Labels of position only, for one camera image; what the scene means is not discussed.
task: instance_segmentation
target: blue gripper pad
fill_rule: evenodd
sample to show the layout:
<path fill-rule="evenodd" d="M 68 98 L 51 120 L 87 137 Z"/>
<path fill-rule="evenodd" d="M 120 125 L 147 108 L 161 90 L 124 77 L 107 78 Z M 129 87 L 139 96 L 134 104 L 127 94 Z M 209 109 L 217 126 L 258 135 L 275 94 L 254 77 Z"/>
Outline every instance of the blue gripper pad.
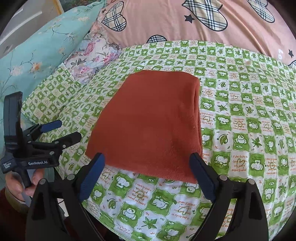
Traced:
<path fill-rule="evenodd" d="M 80 202 L 89 198 L 105 166 L 105 157 L 103 154 L 96 154 L 94 158 L 96 158 L 95 164 L 80 185 L 80 194 L 78 197 Z"/>
<path fill-rule="evenodd" d="M 213 203 L 216 200 L 215 185 L 200 163 L 201 161 L 203 160 L 199 160 L 194 154 L 191 154 L 189 158 L 189 166 L 194 177 L 198 181 L 198 185 L 200 185 L 205 198 L 211 200 Z"/>
<path fill-rule="evenodd" d="M 55 120 L 53 122 L 49 122 L 47 124 L 43 124 L 40 128 L 42 133 L 52 131 L 54 129 L 58 129 L 62 126 L 62 122 L 60 120 Z"/>

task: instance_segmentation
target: green checkered pillow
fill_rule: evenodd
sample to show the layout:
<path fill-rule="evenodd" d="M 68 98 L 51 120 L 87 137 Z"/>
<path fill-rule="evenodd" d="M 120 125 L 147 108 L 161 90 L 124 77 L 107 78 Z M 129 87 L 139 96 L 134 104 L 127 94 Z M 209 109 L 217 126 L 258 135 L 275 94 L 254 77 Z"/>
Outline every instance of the green checkered pillow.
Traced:
<path fill-rule="evenodd" d="M 22 113 L 37 124 L 54 121 L 82 87 L 62 63 L 28 96 L 22 105 Z"/>

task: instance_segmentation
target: teal pillow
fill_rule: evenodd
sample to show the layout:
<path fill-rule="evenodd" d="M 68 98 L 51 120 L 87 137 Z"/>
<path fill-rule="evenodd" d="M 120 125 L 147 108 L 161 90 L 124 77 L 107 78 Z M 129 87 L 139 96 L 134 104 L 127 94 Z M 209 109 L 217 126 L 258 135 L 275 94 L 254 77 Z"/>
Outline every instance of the teal pillow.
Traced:
<path fill-rule="evenodd" d="M 63 13 L 0 59 L 0 150 L 4 145 L 5 96 L 22 91 L 25 100 L 81 43 L 105 1 Z"/>

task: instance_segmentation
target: orange flower print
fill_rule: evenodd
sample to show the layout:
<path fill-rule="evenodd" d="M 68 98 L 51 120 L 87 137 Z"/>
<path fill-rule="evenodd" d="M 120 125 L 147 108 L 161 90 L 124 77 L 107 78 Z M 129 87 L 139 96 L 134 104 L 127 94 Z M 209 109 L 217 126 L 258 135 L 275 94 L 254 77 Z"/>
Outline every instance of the orange flower print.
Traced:
<path fill-rule="evenodd" d="M 41 65 L 42 65 L 42 62 L 33 63 L 32 68 L 30 69 L 30 73 L 35 73 L 35 72 L 39 71 Z"/>

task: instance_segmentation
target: green and white checkered bedsheet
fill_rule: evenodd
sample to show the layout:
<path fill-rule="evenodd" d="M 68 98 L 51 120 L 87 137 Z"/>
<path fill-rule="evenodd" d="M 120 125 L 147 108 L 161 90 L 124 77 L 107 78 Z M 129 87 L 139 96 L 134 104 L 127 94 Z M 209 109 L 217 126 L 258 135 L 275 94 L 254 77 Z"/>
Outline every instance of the green and white checkered bedsheet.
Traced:
<path fill-rule="evenodd" d="M 81 143 L 63 153 L 59 173 L 77 173 L 90 161 L 84 152 L 101 111 L 128 75 L 143 69 L 184 71 L 200 78 L 203 159 L 232 180 L 256 181 L 272 239 L 295 207 L 296 83 L 295 70 L 261 54 L 192 40 L 123 49 L 60 112 L 63 126 L 41 137 L 52 141 L 73 131 L 82 134 Z M 106 165 L 83 205 L 125 240 L 177 241 L 192 237 L 210 202 L 198 184 Z M 235 200 L 219 236 L 225 234 L 234 206 Z"/>

